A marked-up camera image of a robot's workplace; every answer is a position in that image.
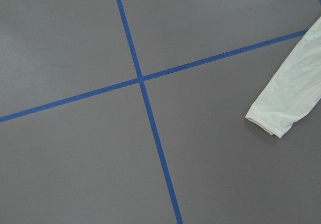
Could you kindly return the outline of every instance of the white garment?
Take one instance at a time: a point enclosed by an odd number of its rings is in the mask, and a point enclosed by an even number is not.
[[[281,138],[321,98],[321,18],[299,41],[246,118]]]

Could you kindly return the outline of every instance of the gray floor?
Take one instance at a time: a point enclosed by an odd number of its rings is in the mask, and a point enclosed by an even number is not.
[[[122,3],[143,75],[321,15],[318,0]],[[51,103],[137,78],[118,6],[0,0],[0,223],[320,223],[321,106],[282,139],[245,119],[302,34],[144,82],[173,193],[138,80]]]

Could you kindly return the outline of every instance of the fabric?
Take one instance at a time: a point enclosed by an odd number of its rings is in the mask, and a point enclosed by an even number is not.
[[[321,18],[307,31],[246,118],[281,138],[321,98]]]

